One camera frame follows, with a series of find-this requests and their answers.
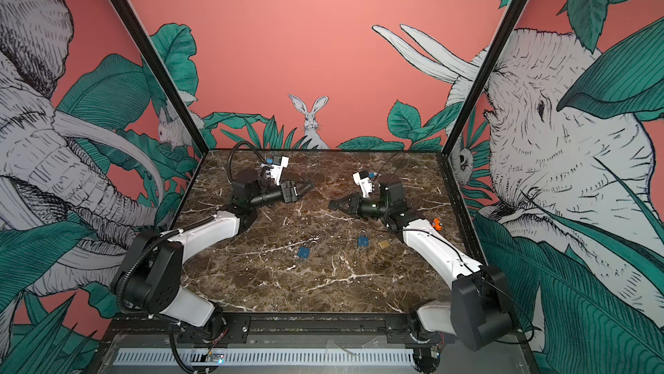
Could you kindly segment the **black padlock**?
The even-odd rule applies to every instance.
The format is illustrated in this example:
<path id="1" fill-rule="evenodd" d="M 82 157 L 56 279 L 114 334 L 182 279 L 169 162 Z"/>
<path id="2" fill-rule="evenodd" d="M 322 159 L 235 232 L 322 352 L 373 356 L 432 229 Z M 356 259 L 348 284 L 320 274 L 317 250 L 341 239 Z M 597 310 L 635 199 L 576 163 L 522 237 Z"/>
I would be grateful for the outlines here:
<path id="1" fill-rule="evenodd" d="M 339 211 L 341 209 L 341 206 L 336 200 L 332 200 L 329 202 L 329 208 L 332 211 Z"/>

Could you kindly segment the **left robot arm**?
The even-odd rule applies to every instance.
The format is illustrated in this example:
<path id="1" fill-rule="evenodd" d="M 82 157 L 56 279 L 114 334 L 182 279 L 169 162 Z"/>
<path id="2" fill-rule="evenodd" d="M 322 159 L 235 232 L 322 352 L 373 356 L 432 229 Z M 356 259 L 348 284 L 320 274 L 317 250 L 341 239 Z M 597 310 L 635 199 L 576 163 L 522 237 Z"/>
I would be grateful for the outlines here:
<path id="1" fill-rule="evenodd" d="M 223 311 L 181 285 L 183 265 L 205 249 L 247 231 L 260 208 L 297 203 L 314 187 L 310 180 L 271 185 L 258 172 L 246 169 L 232 181 L 231 198 L 212 216 L 161 233 L 143 230 L 112 280 L 118 310 L 147 313 L 216 335 L 213 318 Z"/>

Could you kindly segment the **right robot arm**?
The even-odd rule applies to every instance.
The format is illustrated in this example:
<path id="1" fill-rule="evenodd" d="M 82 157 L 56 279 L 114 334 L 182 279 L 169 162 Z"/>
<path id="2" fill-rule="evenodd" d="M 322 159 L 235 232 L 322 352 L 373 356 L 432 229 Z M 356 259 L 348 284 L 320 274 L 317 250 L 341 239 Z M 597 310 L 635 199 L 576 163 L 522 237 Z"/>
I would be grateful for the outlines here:
<path id="1" fill-rule="evenodd" d="M 449 242 L 425 215 L 411 206 L 398 177 L 379 181 L 380 196 L 369 197 L 367 178 L 356 180 L 361 192 L 329 203 L 359 219 L 376 219 L 387 231 L 415 250 L 448 285 L 451 300 L 419 306 L 411 329 L 416 341 L 430 332 L 450 334 L 477 351 L 498 341 L 515 328 L 513 306 L 504 273 L 467 256 Z"/>

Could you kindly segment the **orange toy car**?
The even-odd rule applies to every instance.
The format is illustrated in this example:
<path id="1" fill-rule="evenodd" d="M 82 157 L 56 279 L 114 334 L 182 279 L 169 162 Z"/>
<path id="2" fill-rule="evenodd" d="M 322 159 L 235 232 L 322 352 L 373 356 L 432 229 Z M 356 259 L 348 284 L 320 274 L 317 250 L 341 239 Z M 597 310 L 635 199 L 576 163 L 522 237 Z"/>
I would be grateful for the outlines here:
<path id="1" fill-rule="evenodd" d="M 441 225 L 441 221 L 440 221 L 439 218 L 435 218 L 432 221 L 432 226 L 436 231 L 441 231 L 442 230 L 442 225 Z"/>

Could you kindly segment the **left black frame post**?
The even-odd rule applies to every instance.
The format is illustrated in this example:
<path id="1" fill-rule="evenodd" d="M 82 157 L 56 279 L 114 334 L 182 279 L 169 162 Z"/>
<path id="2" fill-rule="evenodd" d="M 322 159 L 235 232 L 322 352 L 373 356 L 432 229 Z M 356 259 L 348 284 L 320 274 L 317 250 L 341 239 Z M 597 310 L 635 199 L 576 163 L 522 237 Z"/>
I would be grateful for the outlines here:
<path id="1" fill-rule="evenodd" d="M 164 61 L 159 56 L 157 49 L 153 45 L 143 23 L 137 16 L 131 2 L 129 0 L 109 1 L 116 11 L 116 14 L 121 19 L 124 27 L 130 34 L 134 44 L 138 47 L 142 58 L 147 62 L 147 65 L 153 76 L 155 76 L 160 88 L 169 99 L 169 102 L 174 106 L 184 127 L 192 136 L 195 147 L 203 156 L 207 155 L 209 147 L 200 133 L 199 128 L 195 126 L 195 123 L 188 112 L 188 108 L 180 98 L 175 82 L 170 76 Z"/>

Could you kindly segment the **black frame post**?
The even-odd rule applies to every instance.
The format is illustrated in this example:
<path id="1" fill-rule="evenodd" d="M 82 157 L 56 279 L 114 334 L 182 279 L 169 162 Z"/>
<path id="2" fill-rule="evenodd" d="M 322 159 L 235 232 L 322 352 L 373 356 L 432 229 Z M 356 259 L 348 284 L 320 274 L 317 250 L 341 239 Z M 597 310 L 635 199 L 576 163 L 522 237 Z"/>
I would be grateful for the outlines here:
<path id="1" fill-rule="evenodd" d="M 147 62 L 147 65 L 153 76 L 155 76 L 160 88 L 169 99 L 169 102 L 174 106 L 184 127 L 192 136 L 195 147 L 203 156 L 207 155 L 209 147 L 200 133 L 199 128 L 195 126 L 195 123 L 188 112 L 188 108 L 180 98 L 175 82 L 170 76 L 164 61 L 159 56 L 157 49 L 153 45 L 143 23 L 137 16 L 131 2 L 129 0 L 109 1 L 116 11 L 116 14 L 121 19 L 124 27 L 130 34 L 134 44 L 138 47 L 142 58 Z"/>
<path id="2" fill-rule="evenodd" d="M 528 0 L 510 0 L 508 3 L 508 8 L 503 15 L 501 24 L 499 25 L 496 34 L 489 45 L 486 56 L 482 61 L 479 73 L 477 74 L 475 80 L 472 83 L 470 92 L 468 93 L 463 106 L 459 112 L 458 119 L 455 122 L 454 128 L 452 129 L 446 144 L 442 150 L 442 154 L 449 156 L 453 147 L 458 141 L 459 136 L 463 132 L 463 127 L 470 118 L 470 115 L 479 99 L 483 93 L 484 87 L 487 85 L 489 76 L 496 66 L 498 58 L 501 56 L 506 44 L 508 43 L 509 37 L 515 29 L 515 26 L 522 15 L 523 9 L 527 5 Z"/>

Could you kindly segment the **black mounting rail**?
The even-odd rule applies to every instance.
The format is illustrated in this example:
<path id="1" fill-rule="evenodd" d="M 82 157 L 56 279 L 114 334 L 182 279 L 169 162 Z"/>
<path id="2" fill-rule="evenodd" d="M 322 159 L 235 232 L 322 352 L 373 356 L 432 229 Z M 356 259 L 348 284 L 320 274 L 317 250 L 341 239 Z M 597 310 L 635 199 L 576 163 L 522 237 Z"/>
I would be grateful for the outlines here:
<path id="1" fill-rule="evenodd" d="M 244 313 L 224 314 L 224 328 L 216 336 L 202 328 L 176 329 L 182 344 L 247 344 L 258 335 L 370 335 L 384 336 L 390 344 L 423 346 L 436 340 L 451 339 L 451 334 L 426 332 L 415 317 L 407 313 Z"/>

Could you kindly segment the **right black frame post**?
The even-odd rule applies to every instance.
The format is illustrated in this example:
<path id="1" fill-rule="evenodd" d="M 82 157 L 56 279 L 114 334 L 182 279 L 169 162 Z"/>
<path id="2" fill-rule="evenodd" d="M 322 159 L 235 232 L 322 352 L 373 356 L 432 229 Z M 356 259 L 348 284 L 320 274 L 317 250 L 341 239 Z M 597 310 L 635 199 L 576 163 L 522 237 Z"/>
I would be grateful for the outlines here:
<path id="1" fill-rule="evenodd" d="M 442 150 L 442 154 L 449 156 L 453 147 L 458 141 L 459 136 L 463 132 L 463 127 L 470 118 L 470 115 L 479 99 L 483 93 L 484 87 L 487 85 L 489 76 L 496 66 L 498 58 L 501 56 L 506 44 L 508 43 L 509 37 L 515 29 L 515 26 L 522 15 L 523 9 L 527 5 L 528 0 L 510 0 L 508 3 L 508 8 L 503 15 L 501 24 L 499 25 L 496 34 L 489 45 L 486 56 L 482 61 L 479 73 L 477 74 L 475 80 L 472 83 L 470 92 L 468 93 L 463 106 L 459 112 L 458 119 L 455 122 L 454 128 L 452 129 L 446 144 Z"/>

